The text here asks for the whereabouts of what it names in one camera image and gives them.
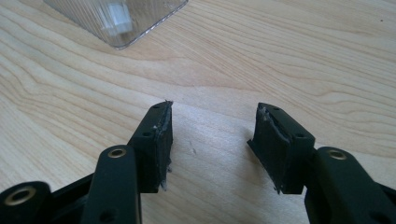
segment wood grain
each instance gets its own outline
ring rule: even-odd
[[[258,102],[396,188],[394,1],[190,0],[114,50],[39,0],[0,1],[0,190],[59,189],[174,103],[168,191],[144,223],[307,223],[248,148]]]

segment brass grommet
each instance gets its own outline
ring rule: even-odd
[[[32,186],[22,187],[8,195],[8,197],[6,197],[6,199],[4,200],[4,204],[8,206],[15,206],[21,203],[25,203],[33,196],[35,196],[35,192],[36,190]]]

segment black plastic arm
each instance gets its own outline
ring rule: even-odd
[[[358,161],[315,138],[282,109],[259,103],[247,142],[278,192],[301,194],[311,223],[396,223],[395,190],[368,176]]]
[[[26,182],[0,194],[1,224],[140,224],[140,193],[158,192],[170,163],[172,102],[150,108],[127,146],[102,152],[92,175],[50,192]]]

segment transparent plastic container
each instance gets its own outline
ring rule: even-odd
[[[115,49],[124,49],[188,0],[44,0]]]

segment wooden table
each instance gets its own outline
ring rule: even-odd
[[[40,0],[0,1],[0,190],[59,189],[174,101],[168,191],[144,223],[307,223],[246,141],[258,102],[396,188],[396,3],[191,0],[114,50]]]

